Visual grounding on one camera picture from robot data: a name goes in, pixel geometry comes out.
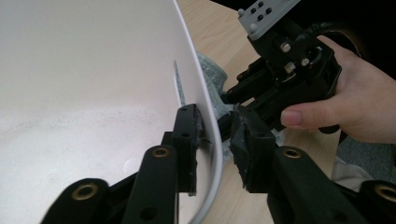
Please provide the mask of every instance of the wooden table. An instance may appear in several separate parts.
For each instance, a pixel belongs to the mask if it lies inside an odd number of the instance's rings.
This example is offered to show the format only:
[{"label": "wooden table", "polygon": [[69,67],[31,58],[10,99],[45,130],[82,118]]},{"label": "wooden table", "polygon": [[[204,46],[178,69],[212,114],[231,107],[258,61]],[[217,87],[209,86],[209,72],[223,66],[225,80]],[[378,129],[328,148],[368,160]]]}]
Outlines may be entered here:
[{"label": "wooden table", "polygon": [[[259,58],[248,43],[237,12],[209,0],[177,0],[192,42],[200,51],[228,74],[224,85],[228,90],[236,84],[236,76]],[[285,130],[285,145],[305,150],[322,171],[330,176],[338,145],[339,132]],[[249,194],[242,189],[242,180],[232,161],[224,164],[219,194],[204,223],[273,223],[266,195]]]}]

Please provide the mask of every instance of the finger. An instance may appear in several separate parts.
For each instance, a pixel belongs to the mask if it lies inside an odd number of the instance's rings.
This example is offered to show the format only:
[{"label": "finger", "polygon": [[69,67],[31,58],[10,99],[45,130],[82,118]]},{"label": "finger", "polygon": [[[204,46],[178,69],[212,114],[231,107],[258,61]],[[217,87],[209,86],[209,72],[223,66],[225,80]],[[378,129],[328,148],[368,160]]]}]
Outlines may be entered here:
[{"label": "finger", "polygon": [[356,59],[358,57],[356,56],[355,53],[353,53],[349,49],[345,49],[339,46],[333,40],[331,40],[330,38],[324,35],[318,36],[318,40],[323,42],[325,45],[327,45],[329,48],[331,48],[334,51],[334,57],[337,60],[337,62],[340,63],[341,66],[347,65],[347,63],[352,62],[352,59]]},{"label": "finger", "polygon": [[282,111],[281,123],[285,127],[297,129],[317,129],[340,124],[343,115],[338,112],[340,102],[337,98],[289,106]]}]

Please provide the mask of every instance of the hole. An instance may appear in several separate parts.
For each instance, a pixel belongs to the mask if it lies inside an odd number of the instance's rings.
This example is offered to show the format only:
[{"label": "hole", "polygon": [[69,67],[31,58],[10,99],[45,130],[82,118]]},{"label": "hole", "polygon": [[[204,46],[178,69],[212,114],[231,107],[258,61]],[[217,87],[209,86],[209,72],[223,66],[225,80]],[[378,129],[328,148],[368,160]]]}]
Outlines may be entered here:
[{"label": "hole", "polygon": [[265,10],[265,13],[268,15],[272,12],[272,9],[270,7],[267,8],[267,10]]},{"label": "hole", "polygon": [[301,157],[300,152],[294,150],[294,149],[286,149],[283,151],[283,155],[292,158],[292,159],[297,159]]},{"label": "hole", "polygon": [[154,157],[166,157],[169,154],[169,150],[166,148],[157,148],[152,151]]},{"label": "hole", "polygon": [[77,189],[73,191],[72,198],[77,201],[87,200],[95,195],[97,191],[98,187],[93,183],[80,185]]},{"label": "hole", "polygon": [[348,222],[348,217],[345,213],[332,209],[328,211],[328,215],[337,222]]},{"label": "hole", "polygon": [[140,212],[140,218],[144,221],[151,221],[157,216],[157,209],[148,207]]},{"label": "hole", "polygon": [[396,189],[385,185],[377,185],[375,186],[375,192],[382,198],[396,203]]}]

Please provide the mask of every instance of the gray cloth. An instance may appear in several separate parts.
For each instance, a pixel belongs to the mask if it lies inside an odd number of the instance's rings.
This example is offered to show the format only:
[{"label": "gray cloth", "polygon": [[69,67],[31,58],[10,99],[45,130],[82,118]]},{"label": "gray cloth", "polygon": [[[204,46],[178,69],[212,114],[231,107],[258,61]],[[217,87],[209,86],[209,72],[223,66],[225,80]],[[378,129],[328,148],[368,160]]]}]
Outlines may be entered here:
[{"label": "gray cloth", "polygon": [[[224,82],[227,80],[227,74],[212,60],[207,58],[200,52],[197,52],[198,60],[205,76],[205,82],[209,91],[209,96],[212,101],[213,111],[216,119],[230,113],[233,110],[233,105],[224,104],[220,96],[223,94]],[[222,143],[223,159],[228,161],[233,157],[233,153],[229,149],[230,140]]]},{"label": "gray cloth", "polygon": [[361,183],[372,179],[373,178],[361,167],[353,164],[347,164],[338,157],[335,158],[331,177],[331,180],[334,183],[358,192],[361,188]]},{"label": "gray cloth", "polygon": [[373,179],[396,184],[396,146],[392,144],[363,143],[347,137],[338,146],[337,156],[363,168]]}]

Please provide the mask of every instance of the black plastic part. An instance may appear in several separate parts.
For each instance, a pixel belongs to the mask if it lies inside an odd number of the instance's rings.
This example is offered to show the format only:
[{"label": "black plastic part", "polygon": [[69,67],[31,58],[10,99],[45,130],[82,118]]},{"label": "black plastic part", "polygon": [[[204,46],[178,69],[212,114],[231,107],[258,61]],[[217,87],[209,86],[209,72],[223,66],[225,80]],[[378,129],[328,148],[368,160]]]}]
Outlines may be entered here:
[{"label": "black plastic part", "polygon": [[[389,22],[396,21],[395,11],[392,0],[302,0],[288,17],[302,26],[329,21],[343,23],[347,29],[353,27],[355,36],[366,47],[369,62],[396,78],[396,46],[389,45],[394,40],[390,34],[396,31],[396,23]],[[342,41],[334,40],[348,48]]]},{"label": "black plastic part", "polygon": [[122,221],[136,176],[137,173],[130,175],[110,187],[107,197],[107,208],[109,211],[106,219],[107,224],[120,223]]},{"label": "black plastic part", "polygon": [[231,128],[233,127],[233,118],[231,113],[225,114],[218,120],[221,141],[224,142],[231,137]]},{"label": "black plastic part", "polygon": [[121,223],[178,223],[177,219],[177,151],[152,147],[140,165]]},{"label": "black plastic part", "polygon": [[196,105],[185,105],[177,111],[174,130],[165,133],[163,145],[177,150],[178,191],[196,194],[196,150],[204,133],[201,113]]},{"label": "black plastic part", "polygon": [[[304,151],[277,148],[273,170],[294,213],[291,223],[368,223]],[[273,201],[268,205],[274,219],[285,216]]]},{"label": "black plastic part", "polygon": [[379,180],[365,181],[358,194],[363,214],[372,223],[396,223],[396,185]]},{"label": "black plastic part", "polygon": [[[290,105],[314,102],[332,97],[341,67],[334,58],[332,49],[316,39],[320,27],[315,25],[303,30],[293,21],[280,20],[265,35],[250,43],[262,56],[241,73],[238,84],[222,96],[226,104],[247,105],[256,111],[270,130],[284,129],[280,123],[281,112]],[[288,52],[280,50],[285,41],[290,42]],[[302,58],[309,60],[305,66]],[[285,64],[295,62],[292,73],[287,73]],[[339,128],[323,128],[324,133],[334,133]]]},{"label": "black plastic part", "polygon": [[295,213],[293,208],[275,176],[272,179],[272,184],[267,195],[267,204],[275,224],[294,223]]},{"label": "black plastic part", "polygon": [[108,210],[106,181],[87,178],[67,187],[50,207],[42,224],[100,223],[106,219]]},{"label": "black plastic part", "polygon": [[248,192],[268,192],[276,147],[274,135],[253,110],[235,109],[230,150]]}]

